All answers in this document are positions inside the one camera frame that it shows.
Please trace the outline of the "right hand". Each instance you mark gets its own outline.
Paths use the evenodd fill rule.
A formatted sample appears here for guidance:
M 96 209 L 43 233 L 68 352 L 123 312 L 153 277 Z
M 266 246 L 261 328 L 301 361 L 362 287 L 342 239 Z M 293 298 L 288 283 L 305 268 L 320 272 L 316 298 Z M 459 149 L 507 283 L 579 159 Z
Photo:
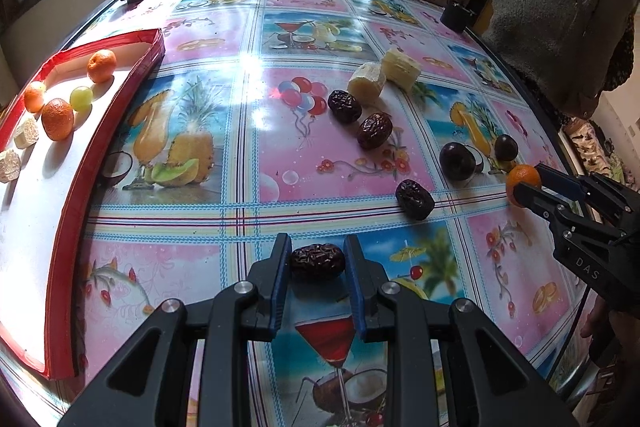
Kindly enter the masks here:
M 591 311 L 587 315 L 585 325 L 582 326 L 580 330 L 580 337 L 591 337 L 598 329 L 603 317 L 608 317 L 608 309 L 606 309 L 605 300 L 601 296 L 598 296 Z

